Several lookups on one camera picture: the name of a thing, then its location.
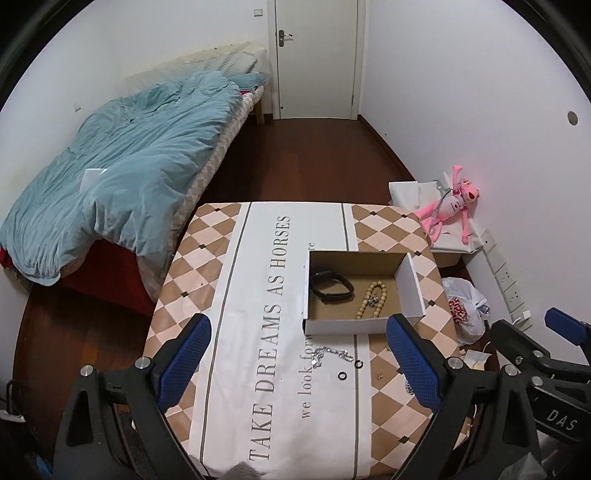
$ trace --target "blue duvet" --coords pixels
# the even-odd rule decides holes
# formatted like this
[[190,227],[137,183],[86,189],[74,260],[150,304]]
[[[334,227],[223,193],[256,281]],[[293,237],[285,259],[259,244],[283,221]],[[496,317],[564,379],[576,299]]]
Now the blue duvet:
[[[196,73],[112,100],[89,116],[0,228],[0,245],[20,272],[54,284],[63,266],[101,238],[162,268],[173,214],[241,103],[240,89],[262,83],[249,75],[239,86],[219,72]],[[107,170],[80,193],[87,168]]]

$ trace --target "silver chain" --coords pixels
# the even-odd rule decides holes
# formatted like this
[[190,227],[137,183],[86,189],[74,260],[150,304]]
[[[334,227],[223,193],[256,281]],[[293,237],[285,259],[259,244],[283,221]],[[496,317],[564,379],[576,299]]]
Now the silver chain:
[[355,358],[349,355],[347,350],[337,350],[336,348],[331,348],[329,346],[321,346],[312,352],[312,367],[318,368],[322,366],[322,359],[324,358],[325,353],[332,353],[346,362],[352,362],[355,360]]

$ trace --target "gray fur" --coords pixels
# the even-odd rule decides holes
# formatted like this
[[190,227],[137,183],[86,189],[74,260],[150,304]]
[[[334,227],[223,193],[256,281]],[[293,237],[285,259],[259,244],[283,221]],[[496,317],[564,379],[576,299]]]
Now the gray fur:
[[261,474],[242,462],[230,468],[218,480],[261,480]]

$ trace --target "door frame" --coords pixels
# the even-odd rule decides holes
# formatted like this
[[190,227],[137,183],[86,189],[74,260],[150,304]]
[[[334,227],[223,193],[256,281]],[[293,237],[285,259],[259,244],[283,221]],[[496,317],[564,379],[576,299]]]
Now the door frame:
[[[277,0],[267,0],[267,18],[269,23],[269,60],[271,61],[271,97],[273,119],[281,118],[279,109],[279,59],[277,51]],[[351,120],[357,120],[359,99],[361,97],[361,78],[363,70],[363,45],[365,42],[366,0],[357,0],[357,38],[355,39],[355,71],[353,72],[353,103]]]

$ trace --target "stuffed toy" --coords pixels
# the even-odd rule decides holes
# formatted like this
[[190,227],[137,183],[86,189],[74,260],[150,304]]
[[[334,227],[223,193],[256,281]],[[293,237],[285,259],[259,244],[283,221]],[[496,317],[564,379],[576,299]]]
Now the stuffed toy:
[[423,228],[431,238],[431,245],[439,238],[443,222],[459,212],[462,213],[462,242],[465,245],[468,244],[470,224],[468,222],[467,206],[476,201],[480,192],[467,179],[459,179],[461,170],[461,166],[453,166],[453,188],[446,191],[441,200],[433,202],[418,212],[415,212],[418,219],[421,220]]

